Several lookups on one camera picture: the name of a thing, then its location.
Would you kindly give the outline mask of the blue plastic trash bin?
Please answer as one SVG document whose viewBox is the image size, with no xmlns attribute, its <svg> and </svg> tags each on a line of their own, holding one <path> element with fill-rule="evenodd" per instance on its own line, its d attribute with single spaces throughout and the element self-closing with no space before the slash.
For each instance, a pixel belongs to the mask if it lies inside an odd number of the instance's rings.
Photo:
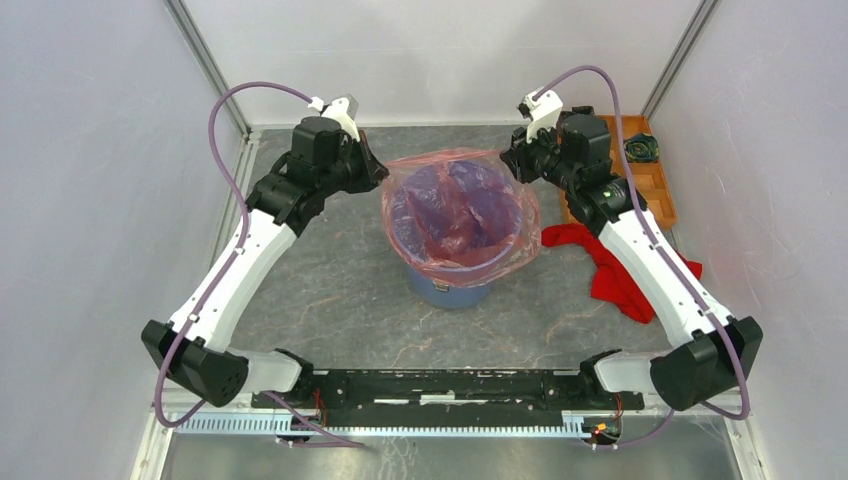
<svg viewBox="0 0 848 480">
<path fill-rule="evenodd" d="M 513 180 L 484 159 L 422 165 L 384 200 L 387 236 L 413 289 L 436 307 L 479 304 L 520 247 L 525 214 Z"/>
</svg>

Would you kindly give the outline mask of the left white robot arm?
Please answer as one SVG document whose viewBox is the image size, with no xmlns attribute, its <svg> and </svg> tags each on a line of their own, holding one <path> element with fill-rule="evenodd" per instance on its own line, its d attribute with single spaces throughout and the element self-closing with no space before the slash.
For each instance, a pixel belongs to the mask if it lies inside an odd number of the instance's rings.
<svg viewBox="0 0 848 480">
<path fill-rule="evenodd" d="M 240 227 L 189 299 L 166 322 L 151 320 L 141 341 L 165 377 L 215 407 L 242 392 L 274 390 L 290 407 L 306 405 L 313 379 L 286 353 L 230 347 L 236 325 L 270 268 L 331 196 L 367 193 L 387 169 L 349 118 L 306 117 L 289 151 L 257 181 Z"/>
</svg>

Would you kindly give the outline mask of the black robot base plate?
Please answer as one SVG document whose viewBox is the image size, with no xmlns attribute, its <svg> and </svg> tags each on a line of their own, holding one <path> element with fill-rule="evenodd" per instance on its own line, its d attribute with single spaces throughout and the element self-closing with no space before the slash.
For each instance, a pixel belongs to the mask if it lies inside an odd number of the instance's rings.
<svg viewBox="0 0 848 480">
<path fill-rule="evenodd" d="M 328 427 L 559 426 L 565 412 L 604 416 L 645 406 L 577 370 L 312 370 L 282 394 Z"/>
</svg>

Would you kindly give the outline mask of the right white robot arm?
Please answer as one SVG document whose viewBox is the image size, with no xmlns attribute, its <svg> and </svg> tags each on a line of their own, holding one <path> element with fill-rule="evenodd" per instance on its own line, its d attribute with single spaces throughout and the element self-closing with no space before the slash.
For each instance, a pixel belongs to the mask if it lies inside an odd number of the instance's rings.
<svg viewBox="0 0 848 480">
<path fill-rule="evenodd" d="M 612 135 L 595 116 L 554 111 L 517 128 L 500 158 L 522 183 L 559 188 L 572 216 L 624 267 L 660 321 L 671 351 L 604 353 L 577 382 L 602 408 L 619 392 L 657 394 L 674 411 L 702 405 L 734 420 L 751 411 L 747 379 L 763 339 L 710 295 L 661 232 L 630 176 L 612 169 Z"/>
</svg>

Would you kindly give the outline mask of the red translucent trash bag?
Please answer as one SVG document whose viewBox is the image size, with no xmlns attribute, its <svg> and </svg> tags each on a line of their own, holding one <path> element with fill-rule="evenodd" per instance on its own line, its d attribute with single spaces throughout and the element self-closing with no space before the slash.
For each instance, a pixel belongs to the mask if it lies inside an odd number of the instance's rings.
<svg viewBox="0 0 848 480">
<path fill-rule="evenodd" d="M 415 272 L 476 287 L 532 262 L 540 206 L 496 150 L 455 148 L 396 159 L 381 185 L 389 243 Z"/>
</svg>

